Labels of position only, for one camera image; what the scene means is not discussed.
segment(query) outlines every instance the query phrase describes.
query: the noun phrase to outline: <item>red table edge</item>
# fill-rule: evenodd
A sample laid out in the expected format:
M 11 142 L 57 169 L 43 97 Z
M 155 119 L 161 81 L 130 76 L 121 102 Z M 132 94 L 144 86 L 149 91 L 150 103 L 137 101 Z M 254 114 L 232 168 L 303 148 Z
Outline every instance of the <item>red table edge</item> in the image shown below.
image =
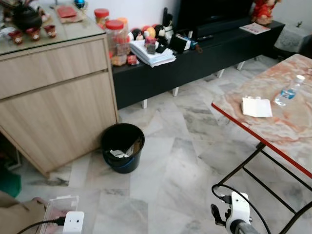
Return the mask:
M 282 151 L 280 151 L 278 148 L 267 142 L 265 139 L 263 139 L 261 136 L 257 135 L 255 132 L 251 131 L 249 128 L 238 122 L 235 118 L 231 117 L 229 114 L 221 110 L 219 107 L 214 105 L 214 103 L 211 103 L 211 106 L 214 107 L 217 111 L 219 111 L 221 114 L 223 114 L 225 117 L 227 117 L 229 120 L 236 123 L 238 126 L 243 128 L 245 131 L 253 135 L 255 138 L 260 140 L 262 143 L 264 143 L 266 146 L 270 147 L 272 150 L 274 150 L 276 153 L 278 153 L 280 156 L 282 156 L 284 159 L 286 159 L 289 163 L 291 163 L 293 166 L 298 168 L 300 171 L 302 171 L 304 174 L 306 174 L 308 177 L 312 178 L 312 173 L 309 172 L 307 169 L 302 167 L 300 164 L 298 164 L 296 161 L 294 161 L 292 158 L 288 157 L 286 154 L 284 154 Z

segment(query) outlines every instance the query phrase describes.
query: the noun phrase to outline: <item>white wall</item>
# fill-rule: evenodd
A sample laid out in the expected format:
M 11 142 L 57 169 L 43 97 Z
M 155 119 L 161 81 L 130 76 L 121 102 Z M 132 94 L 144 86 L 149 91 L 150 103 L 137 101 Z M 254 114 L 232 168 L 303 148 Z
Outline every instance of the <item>white wall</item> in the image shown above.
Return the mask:
M 47 4 L 53 4 L 54 0 L 39 0 Z M 162 13 L 164 7 L 168 8 L 168 13 L 174 14 L 177 18 L 177 4 L 179 0 L 87 0 L 87 15 L 94 19 L 94 9 L 107 8 L 110 11 L 110 18 L 128 18 L 129 29 L 144 25 L 162 23 Z
M 312 0 L 282 0 L 273 9 L 273 19 L 282 23 L 297 25 L 312 32 Z

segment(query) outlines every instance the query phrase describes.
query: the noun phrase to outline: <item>black trash bin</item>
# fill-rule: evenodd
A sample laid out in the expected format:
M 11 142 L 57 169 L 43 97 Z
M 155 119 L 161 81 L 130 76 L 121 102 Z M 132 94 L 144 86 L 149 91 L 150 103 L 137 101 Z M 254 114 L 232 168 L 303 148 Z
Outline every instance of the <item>black trash bin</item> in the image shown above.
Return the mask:
M 139 150 L 133 152 L 129 157 L 118 158 L 109 153 L 110 150 L 126 152 L 138 139 L 140 141 Z M 106 129 L 102 135 L 103 158 L 116 172 L 130 173 L 139 165 L 144 142 L 144 134 L 138 127 L 129 123 L 115 124 Z

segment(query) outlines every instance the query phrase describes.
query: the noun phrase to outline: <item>black teapot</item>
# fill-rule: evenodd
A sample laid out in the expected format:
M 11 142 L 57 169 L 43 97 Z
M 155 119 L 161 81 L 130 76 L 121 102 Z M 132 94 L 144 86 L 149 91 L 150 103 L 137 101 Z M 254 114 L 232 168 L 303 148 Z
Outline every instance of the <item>black teapot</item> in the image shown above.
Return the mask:
M 20 4 L 13 9 L 12 21 L 22 31 L 28 28 L 40 28 L 42 19 L 38 11 L 28 5 Z

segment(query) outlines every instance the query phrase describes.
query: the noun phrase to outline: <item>black cable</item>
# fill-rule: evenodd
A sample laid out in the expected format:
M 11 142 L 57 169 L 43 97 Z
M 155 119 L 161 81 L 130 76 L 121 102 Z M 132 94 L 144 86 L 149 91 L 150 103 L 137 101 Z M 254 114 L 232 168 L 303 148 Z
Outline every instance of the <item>black cable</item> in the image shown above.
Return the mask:
M 52 220 L 46 220 L 46 221 L 40 221 L 38 223 L 34 223 L 32 225 L 29 225 L 28 227 L 24 228 L 23 230 L 19 231 L 17 234 L 21 234 L 23 233 L 24 231 L 32 228 L 32 227 L 35 227 L 37 225 L 40 225 L 40 224 L 43 224 L 43 223 L 57 223 L 58 226 L 62 226 L 64 225 L 64 222 L 65 222 L 65 217 L 59 217 L 57 219 L 52 219 Z
M 219 198 L 219 199 L 221 199 L 221 200 L 223 199 L 223 197 L 221 197 L 221 196 L 219 196 L 218 194 L 215 193 L 215 188 L 216 188 L 216 187 L 228 188 L 228 189 L 230 189 L 230 190 L 236 192 L 238 195 L 240 195 L 245 201 L 248 202 L 248 204 L 254 209 L 254 211 L 255 211 L 255 212 L 257 213 L 257 215 L 260 217 L 260 219 L 261 219 L 261 221 L 262 221 L 262 223 L 263 223 L 265 229 L 267 230 L 268 234 L 271 234 L 271 231 L 270 231 L 270 229 L 269 229 L 269 227 L 268 227 L 266 221 L 264 220 L 264 218 L 263 218 L 262 215 L 260 214 L 260 212 L 256 209 L 256 207 L 255 207 L 243 194 L 241 194 L 239 191 L 237 191 L 236 189 L 234 189 L 234 188 L 232 188 L 232 187 L 230 187 L 230 186 L 228 186 L 228 185 L 225 185 L 225 184 L 215 184 L 215 185 L 211 188 L 211 190 L 212 190 L 213 194 L 214 194 L 217 198 Z

